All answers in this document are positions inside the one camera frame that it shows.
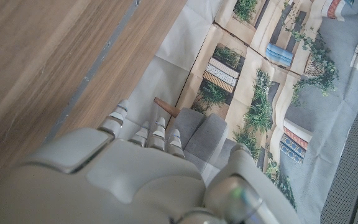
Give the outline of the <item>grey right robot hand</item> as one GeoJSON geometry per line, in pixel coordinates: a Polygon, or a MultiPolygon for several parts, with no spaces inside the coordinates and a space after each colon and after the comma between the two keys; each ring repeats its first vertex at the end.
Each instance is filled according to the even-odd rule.
{"type": "Polygon", "coordinates": [[[236,144],[206,184],[188,160],[214,162],[226,122],[188,108],[160,106],[175,117],[118,134],[123,100],[96,129],[81,128],[43,145],[0,179],[0,223],[298,223],[295,209],[236,144]]]}

